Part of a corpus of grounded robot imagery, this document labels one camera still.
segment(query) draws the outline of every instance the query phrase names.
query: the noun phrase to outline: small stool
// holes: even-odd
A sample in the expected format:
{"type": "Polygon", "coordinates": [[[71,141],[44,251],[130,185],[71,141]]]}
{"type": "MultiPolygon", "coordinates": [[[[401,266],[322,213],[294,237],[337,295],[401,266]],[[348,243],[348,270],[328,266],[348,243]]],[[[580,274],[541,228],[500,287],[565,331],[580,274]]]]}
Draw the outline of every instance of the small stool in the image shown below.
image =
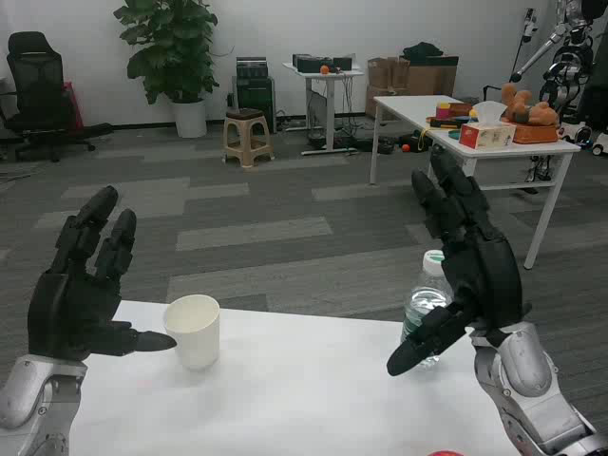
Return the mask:
{"type": "Polygon", "coordinates": [[[258,109],[228,111],[224,121],[224,163],[226,163],[228,157],[237,157],[243,168],[251,168],[256,157],[266,154],[270,155],[271,160],[275,159],[275,151],[270,140],[270,130],[264,113],[258,109]],[[264,128],[266,142],[254,138],[253,128],[257,124],[264,128]],[[237,128],[240,136],[239,142],[228,142],[228,128],[230,125],[237,128]]]}

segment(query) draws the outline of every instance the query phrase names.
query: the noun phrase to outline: white paper cup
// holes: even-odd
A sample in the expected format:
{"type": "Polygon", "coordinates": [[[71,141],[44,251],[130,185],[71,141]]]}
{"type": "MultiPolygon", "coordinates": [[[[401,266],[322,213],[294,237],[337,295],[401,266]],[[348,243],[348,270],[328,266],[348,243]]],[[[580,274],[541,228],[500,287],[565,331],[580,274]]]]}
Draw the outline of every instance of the white paper cup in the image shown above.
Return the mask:
{"type": "Polygon", "coordinates": [[[173,302],[164,313],[164,328],[187,369],[201,371],[218,359],[219,304],[213,297],[194,294],[173,302]]]}

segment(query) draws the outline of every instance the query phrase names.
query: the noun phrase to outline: stuffed toy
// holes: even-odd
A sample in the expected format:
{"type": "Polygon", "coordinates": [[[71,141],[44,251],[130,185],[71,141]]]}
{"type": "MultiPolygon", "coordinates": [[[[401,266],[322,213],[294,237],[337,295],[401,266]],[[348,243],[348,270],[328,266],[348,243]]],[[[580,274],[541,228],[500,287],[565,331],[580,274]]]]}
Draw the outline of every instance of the stuffed toy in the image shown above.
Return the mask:
{"type": "Polygon", "coordinates": [[[530,107],[527,105],[530,98],[532,93],[529,90],[518,91],[512,83],[503,85],[503,104],[507,106],[503,116],[516,124],[558,126],[560,117],[549,103],[541,102],[530,107]]]}

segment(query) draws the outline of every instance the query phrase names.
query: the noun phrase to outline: white table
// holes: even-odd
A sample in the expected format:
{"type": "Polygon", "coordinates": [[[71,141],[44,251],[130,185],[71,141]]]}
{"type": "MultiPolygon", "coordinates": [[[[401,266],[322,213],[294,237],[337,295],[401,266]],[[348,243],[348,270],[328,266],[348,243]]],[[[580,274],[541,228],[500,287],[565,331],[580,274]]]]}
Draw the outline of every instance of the white table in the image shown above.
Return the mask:
{"type": "MultiPolygon", "coordinates": [[[[373,132],[373,151],[371,154],[370,167],[370,184],[376,184],[376,171],[378,161],[378,139],[380,135],[380,119],[382,113],[386,109],[399,119],[413,124],[416,128],[424,130],[428,128],[427,117],[431,117],[435,113],[435,108],[438,103],[459,103],[458,100],[443,96],[429,95],[418,97],[376,97],[377,103],[376,121],[373,132]]],[[[517,182],[517,183],[499,183],[496,185],[481,185],[483,190],[505,190],[516,188],[531,188],[531,187],[551,187],[549,196],[547,197],[544,208],[542,209],[541,219],[537,225],[536,233],[532,239],[532,245],[528,251],[523,266],[525,269],[532,269],[539,254],[544,233],[549,225],[549,220],[553,214],[553,209],[560,195],[561,186],[568,173],[570,161],[576,152],[580,151],[577,145],[566,141],[551,142],[546,144],[511,144],[508,147],[492,150],[476,150],[466,145],[460,144],[458,141],[451,139],[448,136],[448,130],[433,129],[429,130],[427,136],[436,143],[442,145],[448,152],[457,156],[463,162],[463,170],[468,176],[475,174],[477,160],[484,159],[513,159],[521,157],[552,155],[561,157],[560,165],[554,173],[553,180],[549,182],[517,182]]],[[[432,167],[428,166],[428,174],[432,172],[432,167]]]]}
{"type": "MultiPolygon", "coordinates": [[[[117,320],[162,331],[161,304],[117,320]]],[[[465,337],[437,370],[387,374],[401,325],[221,311],[219,361],[188,373],[172,351],[92,355],[74,456],[516,456],[473,373],[465,337]]]]}
{"type": "Polygon", "coordinates": [[[333,154],[336,152],[346,152],[349,149],[334,149],[333,148],[333,134],[335,126],[335,81],[342,81],[345,79],[352,79],[357,76],[364,76],[365,73],[354,69],[352,71],[342,71],[340,73],[300,73],[293,64],[283,64],[284,67],[291,70],[296,75],[304,78],[306,83],[306,127],[302,129],[310,129],[311,119],[309,115],[309,106],[311,105],[311,98],[313,96],[313,80],[325,81],[327,85],[327,126],[326,126],[326,147],[323,150],[311,150],[302,152],[302,155],[318,155],[318,154],[333,154]]]}

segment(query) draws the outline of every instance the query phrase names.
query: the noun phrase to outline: bottle cap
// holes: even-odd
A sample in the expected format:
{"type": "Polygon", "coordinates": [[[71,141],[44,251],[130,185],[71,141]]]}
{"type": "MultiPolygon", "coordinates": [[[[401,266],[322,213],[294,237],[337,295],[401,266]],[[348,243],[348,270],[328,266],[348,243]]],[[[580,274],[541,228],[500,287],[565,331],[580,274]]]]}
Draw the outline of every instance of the bottle cap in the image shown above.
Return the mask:
{"type": "Polygon", "coordinates": [[[425,253],[422,261],[422,269],[431,276],[444,276],[444,269],[441,267],[442,261],[446,259],[441,250],[429,250],[425,253]]]}

